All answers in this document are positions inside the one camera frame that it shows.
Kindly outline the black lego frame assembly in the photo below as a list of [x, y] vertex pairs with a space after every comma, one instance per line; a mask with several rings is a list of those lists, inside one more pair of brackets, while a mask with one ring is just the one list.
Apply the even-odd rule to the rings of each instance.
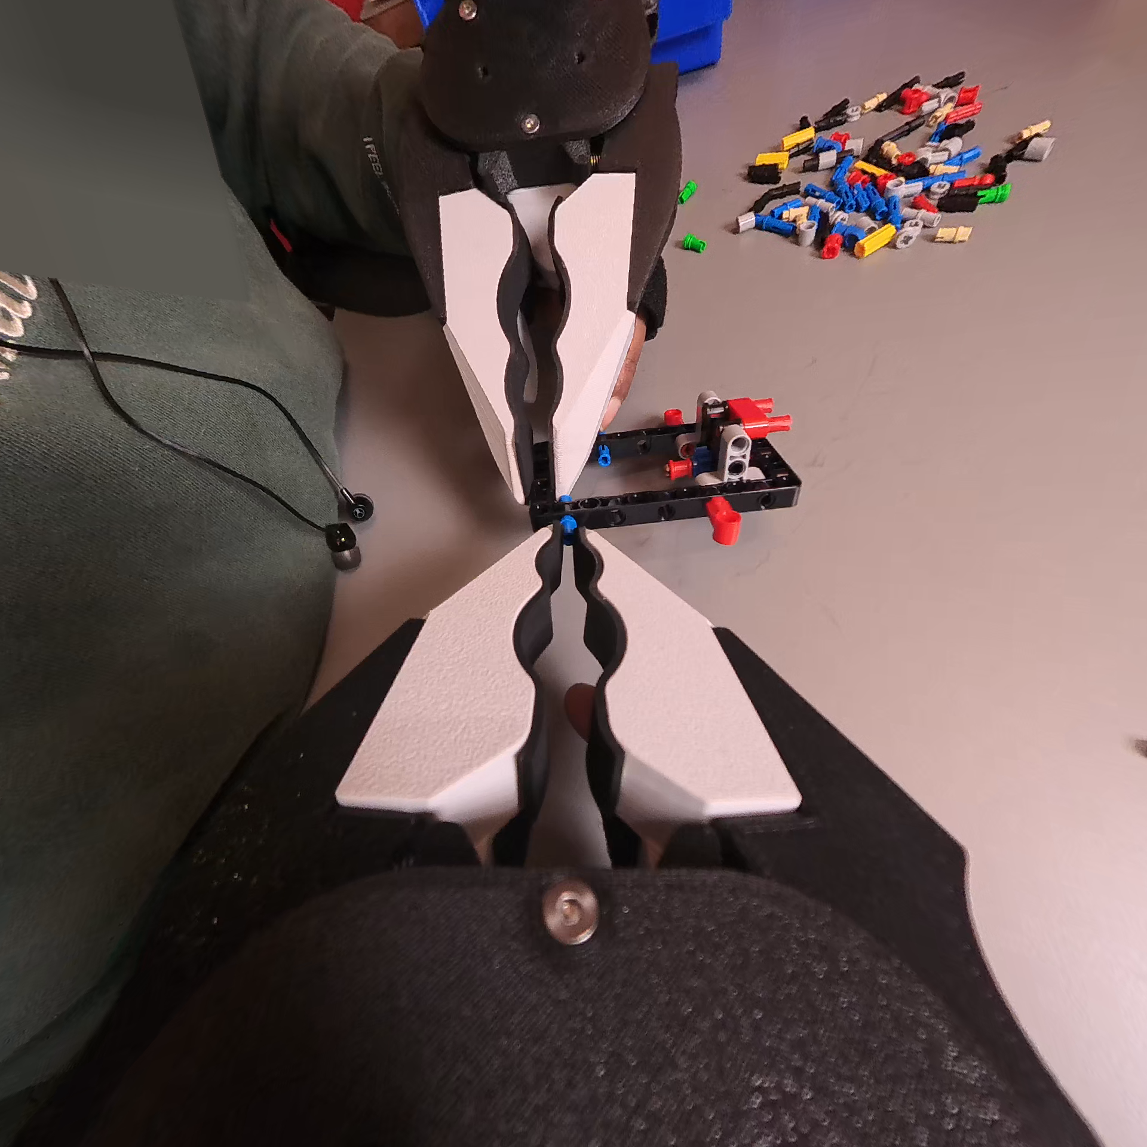
[[[772, 442], [789, 428], [793, 418], [777, 414], [768, 396], [725, 399], [702, 391], [689, 423], [681, 409], [666, 409], [656, 425], [604, 433], [612, 465], [657, 464], [666, 479], [661, 490], [586, 499], [570, 494], [570, 511], [579, 529], [706, 519], [712, 540], [731, 545], [746, 514], [797, 505], [800, 479]], [[533, 529], [560, 527], [564, 514], [551, 455], [549, 442], [533, 443], [533, 481], [526, 495]]]

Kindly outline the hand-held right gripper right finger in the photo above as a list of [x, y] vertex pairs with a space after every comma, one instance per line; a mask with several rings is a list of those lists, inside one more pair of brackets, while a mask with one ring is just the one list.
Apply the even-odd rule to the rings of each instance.
[[793, 814], [800, 794], [712, 622], [612, 545], [572, 542], [584, 642], [600, 666], [586, 774], [612, 863], [684, 825]]

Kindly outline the blue plastic bin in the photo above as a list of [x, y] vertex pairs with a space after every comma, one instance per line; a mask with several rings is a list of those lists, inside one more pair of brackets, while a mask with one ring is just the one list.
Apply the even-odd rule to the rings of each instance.
[[659, 1], [650, 61], [676, 62], [681, 73], [717, 66], [731, 10], [734, 1]]

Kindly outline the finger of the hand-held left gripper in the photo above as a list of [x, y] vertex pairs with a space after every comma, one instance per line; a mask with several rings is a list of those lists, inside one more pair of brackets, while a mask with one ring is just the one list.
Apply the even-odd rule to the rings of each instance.
[[551, 248], [566, 297], [552, 342], [562, 383], [551, 423], [555, 483], [576, 483], [633, 339], [633, 198], [636, 173], [592, 173], [552, 208]]
[[533, 479], [529, 403], [537, 391], [523, 315], [533, 256], [516, 216], [487, 194], [439, 198], [443, 335], [485, 442], [516, 503]]

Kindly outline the black knit cloth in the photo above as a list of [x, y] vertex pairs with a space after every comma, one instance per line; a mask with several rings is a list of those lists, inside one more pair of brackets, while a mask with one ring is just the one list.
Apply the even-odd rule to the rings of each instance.
[[282, 277], [326, 317], [337, 308], [374, 317], [428, 310], [419, 272], [404, 254], [329, 244], [302, 230], [288, 234], [277, 221], [263, 239]]

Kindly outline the person's left hand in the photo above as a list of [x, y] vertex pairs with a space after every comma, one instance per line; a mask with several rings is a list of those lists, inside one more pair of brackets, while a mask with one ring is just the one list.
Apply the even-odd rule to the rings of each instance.
[[664, 317], [666, 317], [666, 304], [669, 304], [669, 273], [666, 273], [664, 256], [659, 256], [656, 260], [652, 277], [645, 289], [645, 295], [637, 304], [633, 335], [632, 335], [628, 347], [625, 350], [619, 378], [614, 383], [609, 403], [604, 406], [600, 430], [609, 428], [609, 423], [614, 423], [623, 403], [627, 400], [632, 384], [633, 384], [633, 377], [637, 372], [637, 359], [646, 342], [659, 333]]

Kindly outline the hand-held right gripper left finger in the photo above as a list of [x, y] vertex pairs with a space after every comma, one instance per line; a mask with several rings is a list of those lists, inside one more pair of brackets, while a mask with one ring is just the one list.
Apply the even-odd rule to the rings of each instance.
[[552, 639], [552, 527], [431, 610], [366, 732], [337, 802], [459, 825], [524, 863], [546, 779], [536, 663]]

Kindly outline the black wired earphones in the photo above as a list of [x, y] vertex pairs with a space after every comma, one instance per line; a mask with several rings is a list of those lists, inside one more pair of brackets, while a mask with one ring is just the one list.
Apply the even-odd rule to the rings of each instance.
[[[275, 396], [271, 391], [268, 391], [265, 388], [261, 388], [259, 383], [254, 380], [244, 380], [244, 378], [237, 378], [237, 377], [229, 377], [229, 375], [219, 375], [219, 372], [209, 372], [209, 369], [197, 369], [197, 367], [187, 367], [187, 366], [177, 366], [177, 363], [167, 363], [167, 362], [158, 362], [158, 359], [152, 359], [152, 357], [141, 357], [141, 355], [127, 355], [127, 352], [106, 352], [106, 350], [93, 350], [88, 335], [85, 335], [85, 329], [79, 320], [79, 314], [70, 300], [70, 295], [65, 294], [60, 280], [57, 278], [49, 278], [49, 286], [52, 286], [52, 294], [57, 295], [60, 308], [62, 308], [62, 317], [70, 326], [70, 333], [74, 337], [74, 347], [43, 347], [43, 346], [33, 346], [33, 344], [27, 344], [23, 342], [23, 323], [27, 320], [33, 317], [33, 310], [34, 310], [34, 303], [37, 303], [37, 282], [34, 278], [31, 277], [12, 277], [9, 272], [3, 272], [3, 350], [10, 350], [12, 355], [27, 355], [27, 357], [34, 357], [34, 359], [46, 359], [46, 362], [82, 362], [88, 372], [92, 375], [93, 378], [93, 384], [95, 384], [95, 391], [99, 393], [102, 403], [129, 426], [132, 428], [134, 433], [147, 438], [152, 443], [170, 451], [170, 453], [177, 453], [179, 456], [187, 458], [187, 461], [193, 461], [193, 464], [201, 464], [201, 465], [206, 465], [229, 479], [236, 479], [236, 481], [241, 481], [246, 485], [250, 485], [252, 490], [256, 490], [259, 494], [265, 494], [268, 499], [271, 499], [281, 508], [288, 508], [299, 522], [306, 524], [308, 529], [323, 534], [323, 540], [331, 552], [331, 562], [337, 569], [342, 573], [352, 573], [355, 568], [361, 565], [361, 545], [357, 542], [357, 534], [352, 529], [355, 522], [367, 522], [374, 514], [374, 503], [367, 494], [352, 494], [344, 481], [337, 477], [337, 471], [332, 470], [332, 465], [326, 464], [326, 458], [323, 456], [319, 448], [315, 445], [315, 442], [308, 438], [308, 433], [302, 428], [302, 425], [295, 419], [295, 416], [278, 400], [278, 396]], [[324, 481], [332, 487], [335, 495], [337, 495], [337, 508], [340, 508], [340, 516], [335, 522], [326, 522], [326, 524], [319, 524], [315, 519], [312, 519], [306, 514], [302, 514], [301, 508], [295, 508], [288, 499], [282, 499], [281, 494], [277, 494], [275, 490], [270, 490], [265, 483], [231, 467], [231, 465], [225, 465], [221, 461], [217, 458], [212, 458], [209, 455], [202, 455], [197, 451], [193, 451], [191, 445], [184, 445], [172, 438], [163, 438], [150, 428], [145, 428], [141, 423], [134, 419], [134, 416], [121, 406], [121, 403], [116, 399], [116, 393], [110, 391], [102, 369], [99, 369], [99, 363], [116, 363], [116, 366], [138, 366], [138, 367], [147, 367], [147, 369], [160, 369], [160, 372], [167, 372], [167, 375], [180, 375], [180, 377], [191, 377], [195, 380], [214, 380], [214, 383], [225, 383], [225, 384], [231, 384], [231, 388], [241, 388], [241, 390], [249, 390], [252, 393], [259, 393], [261, 399], [265, 399], [268, 403], [271, 403], [278, 414], [284, 418], [284, 423], [289, 425], [289, 428], [294, 430], [294, 438], [302, 443], [302, 448], [306, 451], [306, 455], [312, 456], [312, 461], [319, 467]]]

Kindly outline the person's left forearm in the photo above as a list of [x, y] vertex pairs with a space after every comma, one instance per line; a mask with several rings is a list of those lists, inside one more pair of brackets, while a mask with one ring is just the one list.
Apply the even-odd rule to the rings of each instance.
[[331, 1], [177, 1], [219, 171], [256, 230], [409, 254], [392, 189], [422, 53]]

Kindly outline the pile of small lego pieces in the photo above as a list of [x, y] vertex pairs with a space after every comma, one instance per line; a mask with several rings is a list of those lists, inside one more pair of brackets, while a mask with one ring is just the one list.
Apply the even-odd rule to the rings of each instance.
[[982, 86], [953, 71], [802, 116], [746, 166], [759, 194], [731, 233], [775, 234], [825, 260], [966, 244], [966, 217], [1010, 198], [1010, 167], [1042, 164], [1055, 146], [1053, 122], [1039, 119], [984, 153], [971, 141], [982, 110]]

